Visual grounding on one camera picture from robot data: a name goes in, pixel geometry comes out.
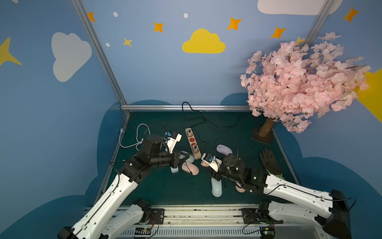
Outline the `pink wireless mouse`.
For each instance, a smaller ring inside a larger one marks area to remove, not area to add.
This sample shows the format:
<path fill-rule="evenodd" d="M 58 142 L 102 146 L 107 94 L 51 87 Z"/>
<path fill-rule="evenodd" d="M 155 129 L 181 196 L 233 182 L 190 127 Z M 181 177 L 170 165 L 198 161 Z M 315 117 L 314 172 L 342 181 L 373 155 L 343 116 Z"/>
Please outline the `pink wireless mouse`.
<path fill-rule="evenodd" d="M 239 187 L 238 185 L 236 185 L 235 188 L 236 188 L 236 190 L 237 190 L 239 193 L 244 193 L 244 192 L 246 192 L 245 189 Z"/>
<path fill-rule="evenodd" d="M 182 164 L 182 170 L 193 176 L 198 175 L 200 172 L 199 168 L 190 162 L 184 162 Z"/>

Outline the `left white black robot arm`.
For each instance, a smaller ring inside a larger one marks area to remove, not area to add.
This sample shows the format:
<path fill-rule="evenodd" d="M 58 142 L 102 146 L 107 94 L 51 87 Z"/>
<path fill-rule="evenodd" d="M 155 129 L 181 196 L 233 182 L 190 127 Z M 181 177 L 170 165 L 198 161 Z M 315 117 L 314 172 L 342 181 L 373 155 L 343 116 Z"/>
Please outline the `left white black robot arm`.
<path fill-rule="evenodd" d="M 153 167 L 177 167 L 189 159 L 189 154 L 174 151 L 148 156 L 138 152 L 125 161 L 110 187 L 96 204 L 72 227 L 64 227 L 59 239 L 115 239 L 124 230 L 149 218 L 150 205 L 138 200 L 117 217 L 113 214 L 127 196 L 152 171 Z"/>

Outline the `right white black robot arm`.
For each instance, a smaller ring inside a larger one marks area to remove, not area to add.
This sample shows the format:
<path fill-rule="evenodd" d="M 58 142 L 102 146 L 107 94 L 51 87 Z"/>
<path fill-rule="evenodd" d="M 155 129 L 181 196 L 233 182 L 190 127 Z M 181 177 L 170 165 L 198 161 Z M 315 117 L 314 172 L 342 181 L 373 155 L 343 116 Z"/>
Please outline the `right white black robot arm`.
<path fill-rule="evenodd" d="M 288 203 L 264 200 L 259 204 L 255 219 L 265 224 L 287 221 L 312 224 L 338 239 L 350 239 L 350 208 L 344 193 L 317 191 L 287 182 L 273 174 L 263 173 L 245 166 L 234 154 L 222 160 L 210 154 L 202 156 L 216 180 L 226 178 L 239 188 L 260 196 L 274 196 Z"/>

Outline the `white power strip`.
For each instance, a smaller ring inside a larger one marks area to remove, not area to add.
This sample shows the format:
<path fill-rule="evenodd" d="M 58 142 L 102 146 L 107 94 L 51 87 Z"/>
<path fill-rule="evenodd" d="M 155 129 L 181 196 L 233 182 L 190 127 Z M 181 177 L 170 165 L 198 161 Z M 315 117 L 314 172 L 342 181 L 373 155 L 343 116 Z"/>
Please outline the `white power strip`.
<path fill-rule="evenodd" d="M 171 172 L 172 172 L 173 174 L 179 172 L 179 168 L 178 168 L 178 167 L 170 167 L 170 170 L 171 170 Z"/>

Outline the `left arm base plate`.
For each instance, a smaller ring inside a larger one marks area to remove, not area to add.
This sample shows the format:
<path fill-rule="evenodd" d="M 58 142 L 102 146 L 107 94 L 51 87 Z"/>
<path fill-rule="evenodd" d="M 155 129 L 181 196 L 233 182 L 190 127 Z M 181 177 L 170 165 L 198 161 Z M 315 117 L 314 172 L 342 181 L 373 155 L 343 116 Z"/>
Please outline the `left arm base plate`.
<path fill-rule="evenodd" d="M 145 211 L 142 223 L 149 225 L 152 224 L 156 220 L 156 225 L 163 225 L 165 216 L 165 209 L 163 208 L 152 208 L 148 211 Z"/>

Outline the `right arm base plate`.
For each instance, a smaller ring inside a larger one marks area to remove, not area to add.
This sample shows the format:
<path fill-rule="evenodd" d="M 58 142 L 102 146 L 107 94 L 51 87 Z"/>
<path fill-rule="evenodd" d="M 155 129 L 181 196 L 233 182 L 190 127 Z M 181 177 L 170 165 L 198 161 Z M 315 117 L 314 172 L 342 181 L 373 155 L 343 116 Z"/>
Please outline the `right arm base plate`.
<path fill-rule="evenodd" d="M 258 209 L 243 208 L 241 209 L 242 219 L 244 224 L 265 224 L 265 225 L 277 225 L 283 224 L 283 220 L 272 219 L 268 214 L 258 212 Z"/>

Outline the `pink wireless mouse front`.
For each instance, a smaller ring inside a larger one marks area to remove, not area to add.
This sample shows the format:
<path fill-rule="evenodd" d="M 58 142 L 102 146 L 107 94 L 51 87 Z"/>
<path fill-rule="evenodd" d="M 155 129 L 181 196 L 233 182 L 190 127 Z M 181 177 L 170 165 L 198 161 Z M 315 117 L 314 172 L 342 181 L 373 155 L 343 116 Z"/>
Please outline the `pink wireless mouse front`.
<path fill-rule="evenodd" d="M 198 175 L 200 172 L 199 168 L 190 162 L 184 162 L 182 164 L 182 170 L 193 176 Z"/>

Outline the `light blue wireless mouse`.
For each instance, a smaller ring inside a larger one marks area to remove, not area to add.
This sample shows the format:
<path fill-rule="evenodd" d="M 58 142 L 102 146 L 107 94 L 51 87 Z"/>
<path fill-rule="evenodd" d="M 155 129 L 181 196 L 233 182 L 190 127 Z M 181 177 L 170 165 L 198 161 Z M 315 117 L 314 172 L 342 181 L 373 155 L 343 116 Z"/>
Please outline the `light blue wireless mouse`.
<path fill-rule="evenodd" d="M 222 181 L 211 178 L 211 193 L 214 197 L 222 196 Z"/>

